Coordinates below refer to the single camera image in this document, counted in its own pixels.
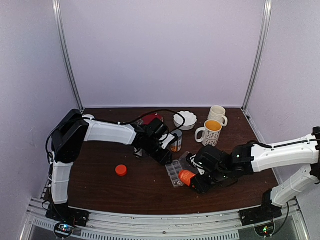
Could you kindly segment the small white pill bottle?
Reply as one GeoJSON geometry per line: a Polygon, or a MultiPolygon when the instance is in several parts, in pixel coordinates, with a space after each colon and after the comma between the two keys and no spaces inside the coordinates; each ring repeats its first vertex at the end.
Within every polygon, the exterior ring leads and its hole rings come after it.
{"type": "Polygon", "coordinates": [[[135,148],[134,152],[133,152],[133,155],[136,158],[141,158],[143,156],[143,150],[141,148],[139,148],[139,149],[135,148]]]}

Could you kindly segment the clear plastic pill organizer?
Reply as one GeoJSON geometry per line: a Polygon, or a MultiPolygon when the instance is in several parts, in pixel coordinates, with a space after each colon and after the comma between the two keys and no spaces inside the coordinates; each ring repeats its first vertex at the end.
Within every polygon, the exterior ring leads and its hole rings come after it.
{"type": "Polygon", "coordinates": [[[190,152],[186,151],[179,159],[173,160],[171,164],[167,164],[165,166],[167,174],[174,188],[182,187],[184,185],[179,178],[180,171],[188,170],[195,173],[196,169],[187,162],[187,156],[189,154],[190,152]]]}

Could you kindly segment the orange pill bottle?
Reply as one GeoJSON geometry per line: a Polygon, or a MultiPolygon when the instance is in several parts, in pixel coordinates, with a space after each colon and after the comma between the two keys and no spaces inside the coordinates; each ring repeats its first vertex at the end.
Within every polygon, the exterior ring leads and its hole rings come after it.
{"type": "Polygon", "coordinates": [[[180,181],[183,184],[187,185],[188,187],[191,186],[191,180],[195,176],[196,176],[196,174],[194,174],[193,172],[186,170],[186,169],[182,169],[178,174],[180,181]]]}

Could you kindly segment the orange bottle cap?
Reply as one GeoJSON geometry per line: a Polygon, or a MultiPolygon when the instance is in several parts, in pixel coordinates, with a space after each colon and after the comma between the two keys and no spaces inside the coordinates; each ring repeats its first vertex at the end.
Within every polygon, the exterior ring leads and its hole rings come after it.
{"type": "Polygon", "coordinates": [[[128,173],[128,168],[124,164],[120,164],[120,165],[116,166],[115,173],[119,177],[124,177],[128,173]]]}

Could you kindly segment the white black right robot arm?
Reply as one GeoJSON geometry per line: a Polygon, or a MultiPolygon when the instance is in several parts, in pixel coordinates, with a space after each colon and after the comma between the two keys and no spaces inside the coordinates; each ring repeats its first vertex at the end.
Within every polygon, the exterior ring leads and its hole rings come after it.
{"type": "Polygon", "coordinates": [[[267,192],[266,201],[256,210],[259,220],[268,220],[286,202],[303,192],[310,184],[320,182],[320,128],[314,127],[304,137],[270,145],[250,141],[236,146],[228,154],[211,145],[197,154],[189,154],[187,162],[198,169],[190,187],[206,193],[212,186],[223,185],[268,169],[299,165],[302,167],[287,181],[267,192]]]}

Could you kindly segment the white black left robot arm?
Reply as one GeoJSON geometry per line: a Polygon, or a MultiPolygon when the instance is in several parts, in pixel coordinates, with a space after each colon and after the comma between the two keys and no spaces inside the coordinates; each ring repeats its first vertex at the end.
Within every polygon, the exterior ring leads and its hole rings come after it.
{"type": "Polygon", "coordinates": [[[178,136],[158,118],[148,124],[100,120],[93,115],[83,115],[72,109],[51,131],[45,151],[50,164],[49,181],[52,213],[61,222],[72,218],[68,206],[68,187],[71,169],[80,155],[84,142],[118,143],[134,148],[134,155],[140,158],[146,153],[161,165],[172,163],[173,154],[168,146],[178,136]]]}

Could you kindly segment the grey lid supplement bottle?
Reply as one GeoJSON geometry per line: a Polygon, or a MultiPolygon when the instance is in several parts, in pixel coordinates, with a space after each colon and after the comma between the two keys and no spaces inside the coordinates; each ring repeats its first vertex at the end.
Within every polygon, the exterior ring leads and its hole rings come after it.
{"type": "Polygon", "coordinates": [[[183,133],[181,130],[177,129],[173,131],[172,134],[177,136],[177,140],[170,145],[170,149],[172,152],[177,153],[182,148],[183,133]]]}

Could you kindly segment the floral mug yellow inside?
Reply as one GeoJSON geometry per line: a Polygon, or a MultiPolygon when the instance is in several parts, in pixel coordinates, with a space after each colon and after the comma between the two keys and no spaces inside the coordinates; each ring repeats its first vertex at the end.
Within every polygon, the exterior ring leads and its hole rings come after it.
{"type": "Polygon", "coordinates": [[[204,146],[216,147],[222,131],[222,124],[217,120],[207,120],[203,127],[195,131],[194,138],[197,143],[204,146]]]}

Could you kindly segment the cream ribbed ceramic mug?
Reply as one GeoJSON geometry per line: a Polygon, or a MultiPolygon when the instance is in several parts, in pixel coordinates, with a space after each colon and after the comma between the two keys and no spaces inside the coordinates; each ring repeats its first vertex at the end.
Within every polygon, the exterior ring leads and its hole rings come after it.
{"type": "Polygon", "coordinates": [[[214,105],[210,108],[207,119],[218,121],[223,127],[226,127],[228,125],[226,109],[219,105],[214,105]]]}

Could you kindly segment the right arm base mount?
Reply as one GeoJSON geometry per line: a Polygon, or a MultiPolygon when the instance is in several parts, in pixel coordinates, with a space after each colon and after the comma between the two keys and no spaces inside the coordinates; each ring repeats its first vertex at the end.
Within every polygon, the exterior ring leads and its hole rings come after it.
{"type": "Polygon", "coordinates": [[[277,206],[258,206],[239,211],[243,226],[254,226],[254,231],[259,237],[271,237],[276,232],[274,219],[282,216],[282,209],[277,206]]]}

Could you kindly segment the front aluminium rail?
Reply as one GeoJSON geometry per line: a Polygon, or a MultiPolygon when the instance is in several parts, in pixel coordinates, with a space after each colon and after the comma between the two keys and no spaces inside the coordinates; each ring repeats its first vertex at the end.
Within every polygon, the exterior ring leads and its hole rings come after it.
{"type": "MultiPolygon", "coordinates": [[[[272,237],[244,226],[239,210],[180,215],[134,215],[89,211],[87,225],[77,226],[66,240],[310,240],[296,200],[289,202],[283,227],[272,237]]],[[[43,204],[31,199],[18,240],[59,240],[57,221],[46,218],[43,204]]]]}

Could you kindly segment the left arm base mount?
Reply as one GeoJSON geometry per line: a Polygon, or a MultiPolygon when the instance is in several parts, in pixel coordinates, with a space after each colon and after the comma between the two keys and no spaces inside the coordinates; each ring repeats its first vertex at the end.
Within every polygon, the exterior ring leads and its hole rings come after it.
{"type": "Polygon", "coordinates": [[[70,207],[50,205],[46,211],[46,218],[56,221],[53,233],[60,239],[69,238],[77,227],[86,227],[90,213],[70,207]]]}

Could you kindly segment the left aluminium frame post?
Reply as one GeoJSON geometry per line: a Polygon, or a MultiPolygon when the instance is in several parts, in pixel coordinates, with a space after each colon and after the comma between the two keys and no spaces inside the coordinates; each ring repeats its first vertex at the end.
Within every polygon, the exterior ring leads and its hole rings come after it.
{"type": "Polygon", "coordinates": [[[81,101],[80,93],[76,84],[73,68],[72,68],[72,63],[68,51],[68,45],[67,45],[67,40],[66,40],[66,35],[64,31],[64,24],[63,24],[63,16],[61,12],[61,3],[59,0],[53,0],[52,1],[52,7],[53,7],[53,13],[56,21],[56,26],[57,26],[57,31],[58,31],[58,36],[59,36],[59,41],[60,41],[60,47],[62,51],[62,57],[63,57],[63,62],[64,66],[66,69],[66,74],[68,81],[70,83],[71,91],[73,93],[73,96],[75,98],[77,108],[83,112],[84,111],[84,106],[81,101]]]}

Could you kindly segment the aluminium frame post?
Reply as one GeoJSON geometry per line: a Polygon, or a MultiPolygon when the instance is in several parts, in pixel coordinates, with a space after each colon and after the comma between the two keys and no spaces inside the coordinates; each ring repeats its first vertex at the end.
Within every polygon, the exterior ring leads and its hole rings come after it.
{"type": "Polygon", "coordinates": [[[67,40],[66,40],[66,35],[64,31],[64,24],[63,24],[63,16],[61,12],[61,3],[59,0],[53,0],[52,1],[52,7],[53,7],[53,13],[56,21],[56,26],[57,26],[57,31],[58,31],[58,36],[59,36],[59,41],[60,41],[60,47],[62,51],[62,57],[63,57],[63,62],[64,66],[66,69],[66,74],[68,81],[70,83],[71,91],[73,93],[73,96],[75,98],[77,108],[83,112],[84,111],[84,106],[81,101],[80,93],[76,84],[73,68],[72,68],[72,63],[68,51],[68,45],[67,45],[67,40]]]}
{"type": "Polygon", "coordinates": [[[241,108],[243,112],[246,112],[249,107],[250,99],[254,91],[254,86],[258,78],[259,69],[261,66],[262,58],[263,58],[263,52],[265,49],[265,45],[266,45],[267,37],[269,33],[271,16],[272,16],[272,0],[265,0],[258,45],[256,49],[252,71],[250,74],[249,84],[248,84],[245,98],[241,108]]]}

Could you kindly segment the right aluminium frame post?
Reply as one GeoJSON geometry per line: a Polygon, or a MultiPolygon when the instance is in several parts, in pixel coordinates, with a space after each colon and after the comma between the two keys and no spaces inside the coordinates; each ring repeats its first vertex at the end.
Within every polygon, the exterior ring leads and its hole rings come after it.
{"type": "Polygon", "coordinates": [[[249,84],[248,84],[245,98],[241,108],[243,112],[246,112],[249,107],[250,99],[254,91],[254,86],[258,78],[259,69],[261,66],[262,58],[263,58],[263,52],[265,49],[265,45],[266,45],[267,37],[269,33],[271,16],[272,16],[272,0],[265,0],[258,45],[256,49],[252,71],[250,74],[249,84]]]}

